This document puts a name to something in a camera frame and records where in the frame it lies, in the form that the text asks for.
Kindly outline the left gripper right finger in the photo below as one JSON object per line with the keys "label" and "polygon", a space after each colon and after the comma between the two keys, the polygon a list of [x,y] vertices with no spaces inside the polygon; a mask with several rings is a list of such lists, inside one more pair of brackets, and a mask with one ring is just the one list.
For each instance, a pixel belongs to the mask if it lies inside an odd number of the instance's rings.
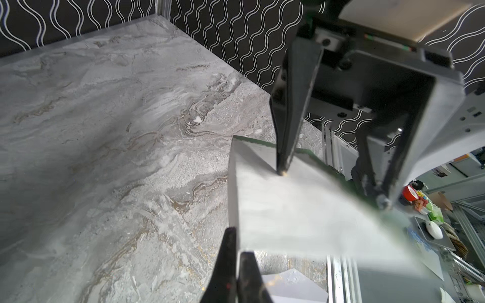
{"label": "left gripper right finger", "polygon": [[237,300],[242,303],[273,303],[253,252],[244,252],[239,256]]}

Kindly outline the white letter with green border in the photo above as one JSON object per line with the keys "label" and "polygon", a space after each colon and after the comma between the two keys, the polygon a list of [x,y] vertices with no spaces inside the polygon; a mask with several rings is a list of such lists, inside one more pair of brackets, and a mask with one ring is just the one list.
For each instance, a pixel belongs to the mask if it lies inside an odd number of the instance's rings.
{"label": "white letter with green border", "polygon": [[392,212],[369,205],[311,151],[298,150],[286,175],[275,164],[274,144],[232,138],[227,202],[239,252],[345,257],[376,271],[425,274]]}

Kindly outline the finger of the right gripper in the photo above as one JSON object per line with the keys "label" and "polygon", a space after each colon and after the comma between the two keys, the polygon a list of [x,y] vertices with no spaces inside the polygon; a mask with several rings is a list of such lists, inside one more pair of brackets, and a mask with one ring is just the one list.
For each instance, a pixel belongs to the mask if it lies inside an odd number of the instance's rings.
{"label": "finger of the right gripper", "polygon": [[357,130],[359,156],[351,170],[356,191],[373,208],[389,210],[394,205],[391,182],[399,175],[402,159],[386,151],[390,136],[400,135],[407,144],[417,116],[411,113],[380,113]]}
{"label": "finger of the right gripper", "polygon": [[270,108],[276,136],[278,175],[286,175],[290,168],[322,56],[321,44],[296,38],[287,51],[287,65],[275,83]]}

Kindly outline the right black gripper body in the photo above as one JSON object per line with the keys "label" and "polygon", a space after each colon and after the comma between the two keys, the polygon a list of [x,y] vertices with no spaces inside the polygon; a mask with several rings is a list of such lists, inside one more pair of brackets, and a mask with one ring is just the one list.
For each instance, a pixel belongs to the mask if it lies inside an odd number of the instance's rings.
{"label": "right black gripper body", "polygon": [[386,151],[402,159],[392,197],[415,177],[484,145],[484,90],[466,94],[466,74],[452,54],[420,43],[482,7],[478,1],[326,1],[323,13],[305,17],[303,38],[323,46],[309,105],[331,118],[360,109],[370,115],[362,126],[380,113],[417,116],[407,144],[400,135],[387,143]]}

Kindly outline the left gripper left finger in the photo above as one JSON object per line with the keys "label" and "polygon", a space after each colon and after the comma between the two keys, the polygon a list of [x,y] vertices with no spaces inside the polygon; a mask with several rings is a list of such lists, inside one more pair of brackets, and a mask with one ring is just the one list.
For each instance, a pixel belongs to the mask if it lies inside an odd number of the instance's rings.
{"label": "left gripper left finger", "polygon": [[200,302],[236,302],[236,228],[226,228],[213,273]]}

